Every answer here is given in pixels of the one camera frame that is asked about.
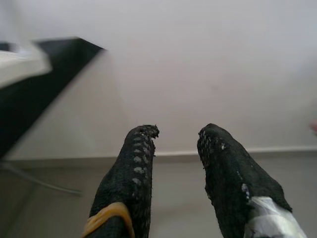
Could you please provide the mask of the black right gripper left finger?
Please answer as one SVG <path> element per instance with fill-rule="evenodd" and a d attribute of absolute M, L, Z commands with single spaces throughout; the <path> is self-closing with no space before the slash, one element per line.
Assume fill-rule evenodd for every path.
<path fill-rule="evenodd" d="M 156 125 L 130 130 L 96 191 L 84 238 L 147 238 L 151 224 Z"/>

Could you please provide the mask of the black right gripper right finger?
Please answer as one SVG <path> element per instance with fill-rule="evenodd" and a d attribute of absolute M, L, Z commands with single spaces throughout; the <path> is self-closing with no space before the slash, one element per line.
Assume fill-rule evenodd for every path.
<path fill-rule="evenodd" d="M 199 132 L 205 190 L 225 238 L 304 238 L 306 234 L 273 179 L 225 129 Z"/>

